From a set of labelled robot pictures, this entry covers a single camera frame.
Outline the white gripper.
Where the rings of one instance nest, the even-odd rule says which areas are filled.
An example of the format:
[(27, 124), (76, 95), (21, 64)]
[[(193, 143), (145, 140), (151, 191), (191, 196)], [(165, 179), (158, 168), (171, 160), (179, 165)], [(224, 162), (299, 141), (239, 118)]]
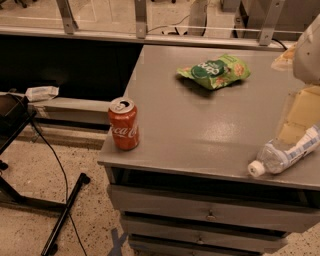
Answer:
[(320, 14), (303, 32), (299, 40), (271, 64), (277, 71), (293, 68), (294, 76), (306, 84), (288, 96), (277, 138), (296, 144), (306, 130), (320, 121)]

